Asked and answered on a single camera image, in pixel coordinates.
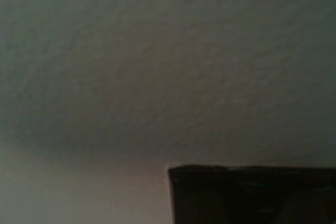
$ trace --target white ceiling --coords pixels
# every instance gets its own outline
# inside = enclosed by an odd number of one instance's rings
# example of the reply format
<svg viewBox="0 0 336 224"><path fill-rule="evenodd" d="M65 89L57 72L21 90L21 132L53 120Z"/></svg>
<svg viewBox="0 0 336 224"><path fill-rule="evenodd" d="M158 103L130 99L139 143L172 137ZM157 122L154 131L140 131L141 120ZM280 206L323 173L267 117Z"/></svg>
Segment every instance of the white ceiling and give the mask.
<svg viewBox="0 0 336 224"><path fill-rule="evenodd" d="M0 2L3 141L335 162L335 0Z"/></svg>

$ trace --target black frame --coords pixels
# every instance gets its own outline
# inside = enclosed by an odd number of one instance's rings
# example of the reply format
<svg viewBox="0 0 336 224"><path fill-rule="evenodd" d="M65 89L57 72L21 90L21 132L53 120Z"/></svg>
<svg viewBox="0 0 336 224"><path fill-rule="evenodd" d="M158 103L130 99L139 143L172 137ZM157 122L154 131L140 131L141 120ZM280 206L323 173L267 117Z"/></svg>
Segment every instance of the black frame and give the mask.
<svg viewBox="0 0 336 224"><path fill-rule="evenodd" d="M336 220L336 169L189 165L170 169L169 176L175 224L332 224ZM304 206L292 207L281 221L284 200L300 192L305 195L298 204ZM322 201L323 212L317 210Z"/></svg>

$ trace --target textured ceiling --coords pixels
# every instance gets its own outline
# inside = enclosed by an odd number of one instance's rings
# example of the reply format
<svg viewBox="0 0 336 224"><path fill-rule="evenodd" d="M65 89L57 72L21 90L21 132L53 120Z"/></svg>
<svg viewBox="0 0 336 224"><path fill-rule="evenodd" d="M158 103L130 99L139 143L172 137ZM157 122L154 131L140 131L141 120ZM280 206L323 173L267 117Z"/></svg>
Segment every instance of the textured ceiling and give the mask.
<svg viewBox="0 0 336 224"><path fill-rule="evenodd" d="M0 2L4 141L332 156L336 0Z"/></svg>

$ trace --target ceiling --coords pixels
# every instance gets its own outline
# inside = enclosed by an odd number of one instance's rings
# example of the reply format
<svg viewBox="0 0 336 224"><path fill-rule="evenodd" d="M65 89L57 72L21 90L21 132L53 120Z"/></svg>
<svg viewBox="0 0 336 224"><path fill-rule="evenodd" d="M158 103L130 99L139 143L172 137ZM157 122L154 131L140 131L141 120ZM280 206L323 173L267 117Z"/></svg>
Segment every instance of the ceiling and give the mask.
<svg viewBox="0 0 336 224"><path fill-rule="evenodd" d="M3 141L334 163L336 0L0 0Z"/></svg>

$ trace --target wall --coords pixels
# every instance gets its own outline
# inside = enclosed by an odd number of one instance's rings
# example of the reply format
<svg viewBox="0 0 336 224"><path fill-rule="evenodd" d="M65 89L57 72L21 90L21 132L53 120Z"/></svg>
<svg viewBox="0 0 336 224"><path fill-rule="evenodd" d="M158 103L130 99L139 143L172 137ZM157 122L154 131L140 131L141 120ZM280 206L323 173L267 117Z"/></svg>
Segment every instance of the wall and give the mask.
<svg viewBox="0 0 336 224"><path fill-rule="evenodd" d="M1 223L172 223L166 169L335 165L335 0L0 0Z"/></svg>

